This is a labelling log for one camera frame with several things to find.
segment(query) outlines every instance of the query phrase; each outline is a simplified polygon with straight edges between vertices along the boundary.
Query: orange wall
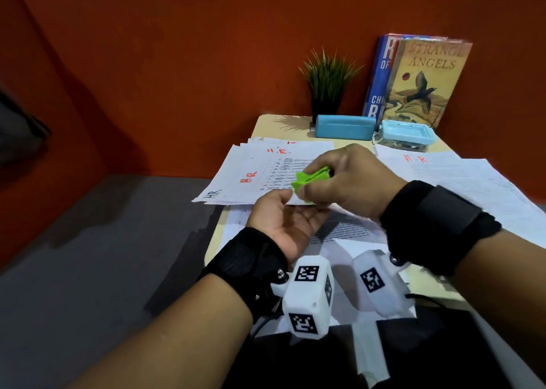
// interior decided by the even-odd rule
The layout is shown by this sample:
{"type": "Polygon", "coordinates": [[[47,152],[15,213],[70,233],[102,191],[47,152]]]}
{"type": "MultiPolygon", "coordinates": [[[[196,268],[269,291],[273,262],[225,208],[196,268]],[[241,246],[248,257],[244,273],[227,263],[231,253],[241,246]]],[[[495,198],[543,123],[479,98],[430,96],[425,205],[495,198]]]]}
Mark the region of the orange wall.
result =
{"type": "Polygon", "coordinates": [[[0,84],[49,125],[47,151],[0,168],[0,266],[105,174],[21,0],[0,0],[0,84]]]}
{"type": "MultiPolygon", "coordinates": [[[[546,163],[543,0],[25,1],[113,172],[211,177],[260,113],[310,113],[297,70],[310,48],[337,48],[369,71],[380,34],[410,32],[474,42],[439,133],[546,198],[544,168],[532,165],[546,163]],[[516,140],[525,153],[508,148],[516,140]]],[[[358,114],[368,78],[340,113],[358,114]]]]}

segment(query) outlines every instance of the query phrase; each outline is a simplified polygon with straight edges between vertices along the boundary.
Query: light blue container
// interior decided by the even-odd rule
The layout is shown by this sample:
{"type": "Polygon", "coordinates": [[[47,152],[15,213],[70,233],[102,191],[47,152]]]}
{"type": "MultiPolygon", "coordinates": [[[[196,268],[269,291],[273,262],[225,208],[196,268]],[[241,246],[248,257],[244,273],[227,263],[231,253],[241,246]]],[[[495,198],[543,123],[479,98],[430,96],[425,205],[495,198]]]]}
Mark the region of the light blue container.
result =
{"type": "Polygon", "coordinates": [[[326,139],[372,140],[375,117],[320,114],[315,137],[326,139]]]}
{"type": "Polygon", "coordinates": [[[383,120],[373,142],[395,149],[424,152],[438,136],[431,127],[420,123],[383,120]]]}

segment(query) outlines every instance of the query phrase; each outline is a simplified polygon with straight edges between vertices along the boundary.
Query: potted plant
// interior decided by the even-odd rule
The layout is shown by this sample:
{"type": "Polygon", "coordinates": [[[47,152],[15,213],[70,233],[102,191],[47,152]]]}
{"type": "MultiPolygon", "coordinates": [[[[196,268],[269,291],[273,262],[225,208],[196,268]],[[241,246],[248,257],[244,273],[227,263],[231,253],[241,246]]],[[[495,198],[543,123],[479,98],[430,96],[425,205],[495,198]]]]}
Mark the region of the potted plant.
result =
{"type": "Polygon", "coordinates": [[[311,108],[313,110],[313,124],[319,114],[336,114],[341,104],[341,98],[345,93],[347,83],[360,69],[355,68],[354,61],[347,63],[345,57],[337,58],[326,55],[322,49],[322,57],[312,50],[314,60],[311,58],[304,62],[305,68],[300,67],[311,91],[311,108]]]}

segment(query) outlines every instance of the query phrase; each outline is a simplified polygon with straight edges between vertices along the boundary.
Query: forearm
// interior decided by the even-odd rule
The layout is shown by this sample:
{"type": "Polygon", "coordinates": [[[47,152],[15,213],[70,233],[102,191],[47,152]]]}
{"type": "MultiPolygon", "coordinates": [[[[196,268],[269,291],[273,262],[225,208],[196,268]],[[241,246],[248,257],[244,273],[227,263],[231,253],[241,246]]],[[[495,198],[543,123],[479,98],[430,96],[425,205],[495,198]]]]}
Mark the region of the forearm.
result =
{"type": "Polygon", "coordinates": [[[71,388],[218,388],[252,327],[226,282],[209,274],[71,388]]]}
{"type": "Polygon", "coordinates": [[[451,278],[463,297],[543,379],[546,250],[508,231],[476,243],[451,278]]]}

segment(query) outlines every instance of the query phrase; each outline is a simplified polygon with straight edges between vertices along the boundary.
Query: book cover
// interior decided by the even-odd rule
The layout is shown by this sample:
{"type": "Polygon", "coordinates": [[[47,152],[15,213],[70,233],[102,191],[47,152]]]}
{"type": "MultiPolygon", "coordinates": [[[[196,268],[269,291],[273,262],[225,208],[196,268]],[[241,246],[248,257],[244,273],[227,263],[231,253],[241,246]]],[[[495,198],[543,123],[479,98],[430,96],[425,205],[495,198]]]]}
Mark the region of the book cover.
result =
{"type": "Polygon", "coordinates": [[[435,129],[465,65],[472,43],[399,42],[386,87],[383,120],[425,123],[435,129]]]}
{"type": "Polygon", "coordinates": [[[404,38],[427,38],[430,40],[445,40],[446,37],[428,37],[414,34],[385,34],[379,37],[377,50],[372,67],[372,78],[366,93],[362,116],[378,117],[383,109],[383,97],[389,81],[390,70],[398,41],[404,38]]]}

